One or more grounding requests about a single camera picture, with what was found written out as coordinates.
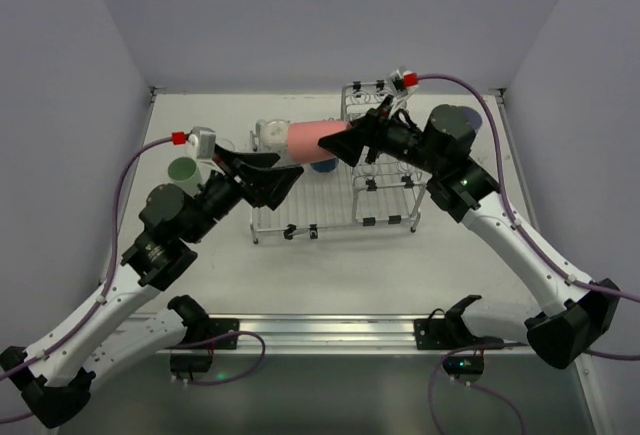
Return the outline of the clear plastic tumbler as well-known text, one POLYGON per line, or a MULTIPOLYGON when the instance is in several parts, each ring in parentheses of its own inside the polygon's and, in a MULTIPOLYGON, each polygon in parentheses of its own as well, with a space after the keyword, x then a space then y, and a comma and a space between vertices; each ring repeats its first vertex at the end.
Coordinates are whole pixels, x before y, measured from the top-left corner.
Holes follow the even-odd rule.
POLYGON ((226 138, 217 138, 216 145, 228 151, 236 150, 234 143, 226 138))

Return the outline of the green plastic cup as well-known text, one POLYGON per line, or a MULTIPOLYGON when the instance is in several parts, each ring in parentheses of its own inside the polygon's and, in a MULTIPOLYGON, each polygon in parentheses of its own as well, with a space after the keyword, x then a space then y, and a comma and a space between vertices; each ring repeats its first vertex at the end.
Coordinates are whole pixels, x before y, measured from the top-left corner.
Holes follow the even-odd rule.
POLYGON ((167 176, 172 184, 191 196, 195 196, 199 192, 202 184, 199 166, 190 157, 174 159, 167 167, 167 176))

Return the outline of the pink plastic cup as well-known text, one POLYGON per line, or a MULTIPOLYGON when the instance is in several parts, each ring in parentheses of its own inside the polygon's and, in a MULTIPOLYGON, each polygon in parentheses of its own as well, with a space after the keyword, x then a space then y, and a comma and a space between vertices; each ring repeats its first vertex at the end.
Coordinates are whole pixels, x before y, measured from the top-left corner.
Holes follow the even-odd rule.
POLYGON ((298 122, 289 125, 287 153, 297 164, 324 162, 334 155, 319 145, 323 137, 347 130, 350 124, 341 120, 298 122))

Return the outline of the lavender plastic cup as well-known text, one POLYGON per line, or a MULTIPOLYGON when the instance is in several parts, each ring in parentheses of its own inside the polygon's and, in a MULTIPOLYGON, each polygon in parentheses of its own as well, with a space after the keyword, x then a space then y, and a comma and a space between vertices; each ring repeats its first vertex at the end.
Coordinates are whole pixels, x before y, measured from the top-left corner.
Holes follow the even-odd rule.
POLYGON ((470 126, 475 132, 478 132, 483 125, 483 117, 480 113, 478 113, 475 109, 471 107, 464 107, 463 111, 469 122, 470 126))

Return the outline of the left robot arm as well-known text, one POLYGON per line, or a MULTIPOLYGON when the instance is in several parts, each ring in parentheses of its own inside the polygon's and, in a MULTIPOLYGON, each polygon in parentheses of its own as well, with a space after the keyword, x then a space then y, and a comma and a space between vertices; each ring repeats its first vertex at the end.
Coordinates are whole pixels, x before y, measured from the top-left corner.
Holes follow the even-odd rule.
POLYGON ((189 195, 174 184, 154 188, 139 214, 143 230, 106 280, 63 322, 26 347, 1 354, 2 378, 12 381, 45 427, 75 417, 109 376, 164 348, 205 343, 208 317, 191 297, 180 296, 144 327, 120 325, 175 282, 196 260, 200 242, 241 201, 276 209, 303 174, 279 167, 273 153, 216 148, 208 180, 189 195))

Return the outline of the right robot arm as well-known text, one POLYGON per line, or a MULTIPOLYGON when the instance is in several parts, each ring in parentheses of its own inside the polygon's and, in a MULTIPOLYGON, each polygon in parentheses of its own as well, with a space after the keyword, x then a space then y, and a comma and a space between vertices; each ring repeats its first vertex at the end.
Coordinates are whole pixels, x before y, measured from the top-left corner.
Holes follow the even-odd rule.
POLYGON ((609 329, 617 287, 567 263, 504 199, 498 182, 470 155, 476 138, 470 112, 439 105, 419 129, 379 106, 347 129, 320 138, 319 145, 350 166, 383 153, 428 173, 435 205, 481 238, 537 303, 528 314, 515 316, 469 295, 445 313, 449 344, 520 342, 548 365, 564 369, 609 329))

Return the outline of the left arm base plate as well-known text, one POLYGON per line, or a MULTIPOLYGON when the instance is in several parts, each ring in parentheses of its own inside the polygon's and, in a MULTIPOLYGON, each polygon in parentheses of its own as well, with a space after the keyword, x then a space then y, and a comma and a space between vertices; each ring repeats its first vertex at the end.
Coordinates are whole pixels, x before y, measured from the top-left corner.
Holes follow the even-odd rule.
POLYGON ((238 336, 230 336, 218 342, 210 342, 210 339, 238 331, 240 320, 238 318, 218 317, 206 318, 190 324, 183 339, 177 347, 207 348, 220 350, 235 350, 238 336))

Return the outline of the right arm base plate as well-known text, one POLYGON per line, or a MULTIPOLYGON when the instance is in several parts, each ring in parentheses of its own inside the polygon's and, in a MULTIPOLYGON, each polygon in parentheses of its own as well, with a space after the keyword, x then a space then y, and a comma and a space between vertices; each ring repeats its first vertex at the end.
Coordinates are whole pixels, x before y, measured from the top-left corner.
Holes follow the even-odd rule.
POLYGON ((444 318, 418 318, 413 321, 413 334, 418 350, 453 350, 456 348, 503 344, 504 340, 492 337, 478 337, 457 322, 449 323, 444 318))

